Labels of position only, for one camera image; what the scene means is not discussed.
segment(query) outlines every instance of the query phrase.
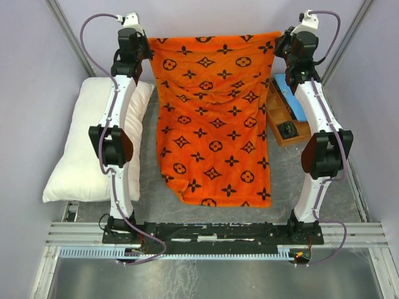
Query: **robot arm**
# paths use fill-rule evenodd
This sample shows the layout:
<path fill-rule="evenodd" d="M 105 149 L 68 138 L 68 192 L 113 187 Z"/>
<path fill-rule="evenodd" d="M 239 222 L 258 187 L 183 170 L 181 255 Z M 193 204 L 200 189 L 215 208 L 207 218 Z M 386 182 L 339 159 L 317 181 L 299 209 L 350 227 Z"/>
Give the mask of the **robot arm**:
<path fill-rule="evenodd" d="M 133 156 L 133 144 L 123 129 L 128 104 L 142 73 L 142 60 L 152 58 L 152 53 L 137 13 L 117 17 L 123 29 L 118 32 L 119 49 L 111 68 L 113 85 L 105 113 L 98 126 L 90 127 L 89 136 L 109 181 L 111 210 L 108 228 L 131 231 L 121 213 L 134 221 L 128 189 L 128 162 Z"/>
<path fill-rule="evenodd" d="M 352 132 L 344 131 L 334 118 L 315 70 L 318 63 L 314 62 L 313 54 L 319 44 L 319 38 L 315 35 L 319 20 L 311 11 L 300 14 L 299 20 L 300 25 L 288 28 L 283 36 L 276 39 L 274 51 L 276 56 L 286 61 L 286 82 L 302 105 L 312 133 L 301 157 L 305 171 L 304 187 L 290 218 L 294 234 L 317 226 L 320 205 L 330 179 L 343 168 L 353 142 Z M 332 128 L 340 136 L 345 160 Z"/>

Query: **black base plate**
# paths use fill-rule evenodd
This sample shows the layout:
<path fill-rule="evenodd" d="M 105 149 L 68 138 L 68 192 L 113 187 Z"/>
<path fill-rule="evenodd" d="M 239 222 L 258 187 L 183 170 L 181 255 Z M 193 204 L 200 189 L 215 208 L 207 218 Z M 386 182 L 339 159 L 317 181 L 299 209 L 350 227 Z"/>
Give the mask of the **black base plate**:
<path fill-rule="evenodd" d="M 286 225 L 267 222 L 251 224 L 177 224 L 148 223 L 137 225 L 147 234 L 153 234 L 167 245 L 166 254 L 276 254 L 277 245 L 308 245 L 307 238 L 288 237 Z M 324 243 L 315 232 L 314 245 Z M 148 254 L 156 254 L 163 246 L 145 237 Z M 139 244 L 139 236 L 129 233 L 104 232 L 105 244 Z"/>

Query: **orange towel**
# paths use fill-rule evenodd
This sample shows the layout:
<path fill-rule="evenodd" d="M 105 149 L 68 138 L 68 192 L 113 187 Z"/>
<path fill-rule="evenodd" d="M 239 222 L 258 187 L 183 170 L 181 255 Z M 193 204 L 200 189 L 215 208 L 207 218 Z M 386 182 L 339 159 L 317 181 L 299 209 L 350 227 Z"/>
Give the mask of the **orange towel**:
<path fill-rule="evenodd" d="M 158 162 L 184 203 L 271 206 L 266 95 L 279 36 L 149 39 Z"/>

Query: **white pillow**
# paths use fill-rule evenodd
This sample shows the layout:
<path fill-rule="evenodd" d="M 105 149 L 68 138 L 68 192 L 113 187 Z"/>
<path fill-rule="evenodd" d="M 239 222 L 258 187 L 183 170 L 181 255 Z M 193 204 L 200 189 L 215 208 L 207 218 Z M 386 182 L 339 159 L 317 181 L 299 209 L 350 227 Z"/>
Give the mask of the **white pillow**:
<path fill-rule="evenodd" d="M 51 174 L 43 201 L 104 201 L 110 198 L 107 177 L 102 174 L 99 159 L 89 138 L 89 127 L 97 126 L 104 114 L 111 92 L 109 78 L 88 78 L 82 84 L 70 125 L 64 155 Z M 125 133 L 133 143 L 133 158 L 128 169 L 130 198 L 140 197 L 140 142 L 142 120 L 154 84 L 139 82 L 130 100 Z"/>

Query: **wooden tray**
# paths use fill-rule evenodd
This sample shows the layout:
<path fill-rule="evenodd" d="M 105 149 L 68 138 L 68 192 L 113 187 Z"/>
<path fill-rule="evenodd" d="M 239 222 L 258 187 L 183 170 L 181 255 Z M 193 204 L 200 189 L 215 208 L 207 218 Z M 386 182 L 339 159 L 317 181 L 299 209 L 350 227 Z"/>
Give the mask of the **wooden tray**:
<path fill-rule="evenodd" d="M 279 92 L 279 88 L 275 80 L 269 87 L 269 93 L 267 94 L 267 122 L 269 123 L 274 136 L 276 137 L 279 146 L 293 145 L 310 140 L 310 128 L 306 121 L 297 121 L 293 114 L 290 106 L 286 102 L 286 99 Z M 283 139 L 278 129 L 278 126 L 285 121 L 292 121 L 296 130 L 297 136 Z"/>

